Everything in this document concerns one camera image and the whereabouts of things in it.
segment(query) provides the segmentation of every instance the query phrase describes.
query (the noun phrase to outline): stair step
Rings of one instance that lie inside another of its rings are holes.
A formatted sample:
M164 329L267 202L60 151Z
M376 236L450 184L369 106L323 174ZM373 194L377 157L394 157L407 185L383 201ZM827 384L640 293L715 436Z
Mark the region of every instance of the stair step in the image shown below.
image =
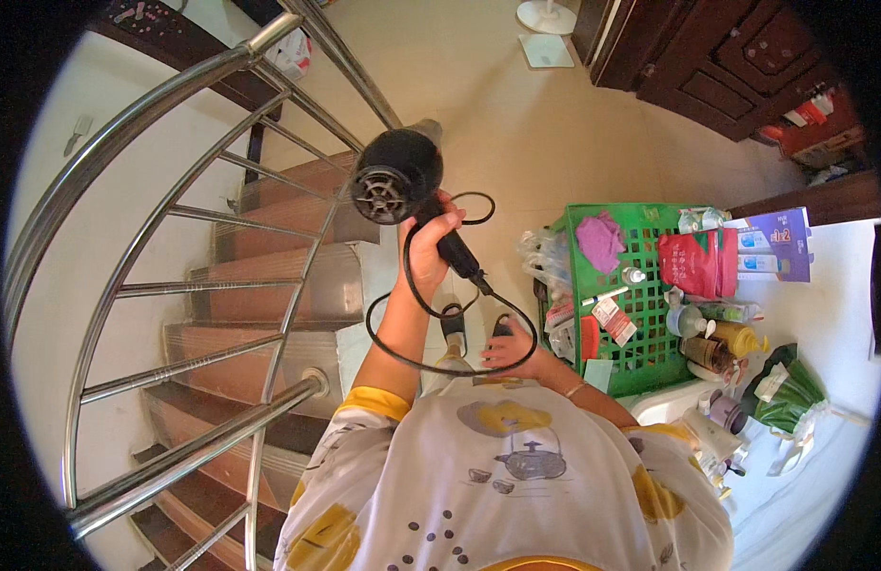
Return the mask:
M167 451L156 444L134 455L140 463ZM155 503L181 530L202 541L215 527L243 505L245 498L227 486L219 484L201 472L192 472L160 493ZM274 510L262 503L257 505L257 566L272 568L278 534L285 522L286 513ZM244 568L244 524L235 524L216 542L209 553L240 571Z
M330 156L330 160L333 163L343 166L346 171L352 170L356 159L357 156L352 151ZM281 173L294 182L315 190L325 197L335 196L335 193L345 183L345 179L348 178L348 175L342 170L335 168L322 159L286 168ZM301 191L298 189L284 185L275 179L259 177L254 182L244 185L244 188L241 190L241 212L248 212L276 202L282 202L286 199L297 197L300 194Z
M139 567L139 571L164 571L164 569L167 569L167 565L164 565L158 557Z
M277 333L275 327L234 327L225 325L175 324L164 327L168 362L200 357ZM193 388L249 405L259 402L274 347L231 357L218 363L176 375L173 380ZM330 381L330 394L308 399L294 409L295 414L330 418L342 404L342 385L336 354L335 333L331 331L292 331L281 360L274 394L301 380L307 367L317 367Z
M310 195L275 202L241 214L242 218L271 226L318 234L330 209L330 203ZM219 223L215 227L216 260L219 262L261 256L306 248L310 239ZM380 230L377 225L358 213L350 201L339 205L323 244L333 242L365 241L377 243Z
M177 527L177 524L164 515L157 505L134 513L129 517L129 520L148 542L152 551L166 565L171 565L180 555L186 553L196 544L193 538ZM228 571L230 569L220 559L208 552L199 555L199 558L189 568L205 569L206 571Z
M174 382L143 389L142 395L155 437L169 449L193 440L248 407ZM297 480L327 426L326 419L291 413L269 425L259 481L260 502L287 512ZM251 440L244 440L206 463L200 471L231 490L245 494Z
M195 269L191 280L297 279L307 248L276 252ZM293 286L249 290L196 291L191 295L193 318L206 322L280 324ZM364 319L361 268L351 246L322 246L298 300L295 322L327 324L333 330Z

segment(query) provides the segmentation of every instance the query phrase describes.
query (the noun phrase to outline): stainless steel railing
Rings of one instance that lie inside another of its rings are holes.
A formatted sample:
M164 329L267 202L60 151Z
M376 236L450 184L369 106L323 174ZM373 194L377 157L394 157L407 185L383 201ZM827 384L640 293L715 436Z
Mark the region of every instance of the stainless steel railing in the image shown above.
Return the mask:
M180 569L190 565L212 543L218 541L224 533L241 519L244 520L246 527L244 542L245 563L247 569L256 568L257 497L266 425L275 420L279 415L303 402L306 398L325 390L325 381L317 374L309 374L273 401L272 393L275 386L278 364L284 354L287 335L295 318L297 302L306 285L310 266L317 254L323 236L332 223L339 202L343 198L344 188L336 197L324 197L322 194L289 179L281 173L256 164L244 157L231 154L226 149L251 126L261 123L292 143L296 143L301 148L335 166L329 157L319 149L266 117L269 111L285 101L290 101L297 105L298 108L304 110L310 117L320 122L320 125L353 151L360 153L363 145L355 138L354 134L345 129L326 109L320 107L307 93L294 85L278 68L266 60L263 54L275 42L284 38L292 30L298 27L303 28L355 86L384 125L390 128L402 126L386 98L378 90L361 63L352 55L343 40L326 18L323 17L320 7L312 0L279 1L290 12L273 20L252 39L223 54L209 58L168 79L157 88L152 89L107 123L82 147L63 168L57 178L54 179L50 187L46 189L43 197L26 221L8 258L6 278L2 284L2 310L6 323L6 342L11 353L25 298L35 278L37 268L46 253L46 249L50 246L59 227L64 223L73 206L110 162L129 143L165 113L198 91L215 84L235 71L250 69L271 86L274 86L277 95L252 112L246 119L241 120L238 125L215 143L177 181L158 206L151 212L148 219L146 219L139 232L123 252L104 291L101 293L95 310L91 315L85 338L79 350L75 371L73 372L62 460L62 487L68 509L69 525L74 537L77 539L81 539L115 518L128 513L139 504L149 500L172 483L183 478L186 474L230 450L241 440L251 435L253 436L250 470L247 478L246 503L219 524L205 540L197 543L194 548L183 554L178 561L171 565L172 568ZM216 160L224 160L238 166L243 166L264 177L272 178L323 200L331 201L330 209L323 220L319 232L312 233L283 228L211 210L178 205L177 201L183 196L183 193ZM239 226L306 237L310 240L308 256L297 280L124 283L129 275L129 271L149 239L160 226L160 223L168 216L226 222ZM189 291L272 286L293 287L277 334L201 357L186 359L150 371L114 379L85 389L85 382L88 378L99 337L115 300ZM267 369L267 376L259 405L253 406L225 424L209 430L196 439L183 443L171 451L160 455L136 470L123 474L112 482L104 484L87 496L79 497L76 485L76 447L81 405L156 383L175 374L191 371L201 366L217 363L268 346L273 347L273 353Z

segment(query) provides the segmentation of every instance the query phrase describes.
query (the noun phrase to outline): green plastic crate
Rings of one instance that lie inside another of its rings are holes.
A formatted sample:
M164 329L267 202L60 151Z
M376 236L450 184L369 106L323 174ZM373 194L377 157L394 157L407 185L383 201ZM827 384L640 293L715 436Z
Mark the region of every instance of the green plastic crate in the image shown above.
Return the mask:
M614 397L646 393L692 377L685 359L679 353L679 338L666 329L669 311L663 292L670 286L660 280L656 240L662 234L678 234L679 208L693 205L622 203L606 205L570 204L564 215L551 225L553 231L569 235L570 269L574 280L574 322L579 339L580 318L592 314L593 306L580 307L580 301L621 285L621 270L634 266L647 274L647 280L614 298L637 326L624 347L618 347L604 329L599 328L597 358L611 359L608 394ZM576 242L576 227L586 217L603 210L611 214L624 231L627 251L618 254L620 265L610 274L603 274L589 263ZM580 344L576 347L574 369L582 376L585 362L580 360Z

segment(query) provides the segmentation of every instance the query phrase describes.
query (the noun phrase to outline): tiled floor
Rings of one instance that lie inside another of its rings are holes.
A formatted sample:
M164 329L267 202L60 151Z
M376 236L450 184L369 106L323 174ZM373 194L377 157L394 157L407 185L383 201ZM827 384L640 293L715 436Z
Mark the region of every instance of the tiled floor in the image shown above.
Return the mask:
M576 0L568 4L578 4ZM532 70L517 36L517 0L339 0L326 8L402 121L431 117L445 128L444 188L497 201L487 224L461 234L496 291L535 313L532 281L515 242L557 219L569 202L673 201L732 207L801 186L798 169L758 143L732 143L631 93L592 86L585 70ZM571 52L576 61L576 54ZM299 83L363 141L382 130L355 90L314 50ZM296 108L282 124L329 152L344 148ZM267 133L263 163L278 169L310 160ZM463 202L480 216L479 201ZM474 289L448 278L436 300L465 303ZM484 298L467 314L472 350L502 309ZM436 322L426 361L442 353Z

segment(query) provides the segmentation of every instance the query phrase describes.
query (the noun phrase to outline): black slipper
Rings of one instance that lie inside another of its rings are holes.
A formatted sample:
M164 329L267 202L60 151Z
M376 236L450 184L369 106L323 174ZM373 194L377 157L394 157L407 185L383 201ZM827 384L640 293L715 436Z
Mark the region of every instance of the black slipper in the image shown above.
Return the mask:
M494 331L492 332L492 337L513 337L514 330L510 328L509 325L502 324L503 318L510 317L510 314L500 314L498 315L497 320L494 322Z
M445 308L443 308L442 314L454 314L451 310L456 310L460 314L453 319L442 319L440 320L440 331L443 332L444 341L446 341L446 336L450 334L462 334L462 356L466 356L466 353L469 352L469 343L466 341L466 320L462 316L462 306L458 303L450 303Z

